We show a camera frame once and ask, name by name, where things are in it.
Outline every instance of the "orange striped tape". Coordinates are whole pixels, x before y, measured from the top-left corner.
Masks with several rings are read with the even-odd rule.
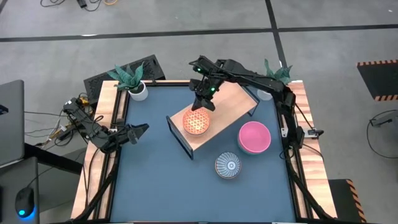
[[[376,101],[389,101],[389,100],[398,100],[398,95],[384,95],[384,96],[376,96],[374,98]]]
[[[354,183],[352,180],[346,180],[346,181],[347,181],[347,184],[349,185],[349,189],[351,190],[351,193],[353,194],[353,199],[355,201],[356,208],[358,209],[358,214],[361,217],[361,222],[366,223],[365,214],[363,213],[362,205],[359,202],[358,193],[355,190]]]
[[[387,64],[387,63],[397,63],[397,60],[378,60],[373,62],[358,62],[356,66],[363,66],[363,65],[380,65],[380,64]]]

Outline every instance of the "blue table surface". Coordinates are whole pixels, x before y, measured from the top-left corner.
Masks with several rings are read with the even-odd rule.
[[[129,101],[126,122],[150,128],[135,145],[125,144],[114,192],[112,222],[294,222],[294,210],[280,129],[273,101],[261,101],[253,117],[245,114],[194,152],[191,161],[169,131],[166,116],[193,102],[188,87],[148,87],[146,100]],[[260,155],[242,152],[240,127],[259,121],[271,132]],[[216,158],[235,153],[242,169],[234,179],[215,171]]]

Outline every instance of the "potted plant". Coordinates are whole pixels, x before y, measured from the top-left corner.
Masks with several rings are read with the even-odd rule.
[[[126,66],[126,71],[115,65],[116,72],[109,71],[107,73],[110,77],[119,81],[119,84],[116,85],[118,90],[128,90],[133,100],[142,101],[148,97],[148,89],[145,83],[141,81],[144,74],[143,65],[144,62],[136,69],[135,73],[131,70],[130,65]]]
[[[290,69],[292,68],[292,65],[287,68],[282,67],[282,68],[278,69],[278,71],[276,71],[275,73],[269,68],[267,59],[264,59],[264,65],[266,66],[266,76],[267,77],[275,78],[276,80],[283,82],[285,85],[287,85],[291,82],[289,72],[290,72]],[[266,91],[258,90],[257,95],[262,100],[272,99],[272,95],[270,93],[267,93]]]

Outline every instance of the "table leg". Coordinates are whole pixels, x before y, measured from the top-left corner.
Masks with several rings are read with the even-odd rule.
[[[79,162],[67,159],[62,156],[57,156],[51,152],[47,152],[36,146],[25,143],[25,156],[24,159],[29,157],[36,157],[38,162],[48,166],[55,167],[60,170],[71,172],[73,174],[80,175],[82,164]]]

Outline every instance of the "orange lattice ball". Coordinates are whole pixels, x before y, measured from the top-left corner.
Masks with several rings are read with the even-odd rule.
[[[203,134],[210,126],[210,117],[205,109],[195,111],[188,109],[183,118],[182,125],[190,134]]]

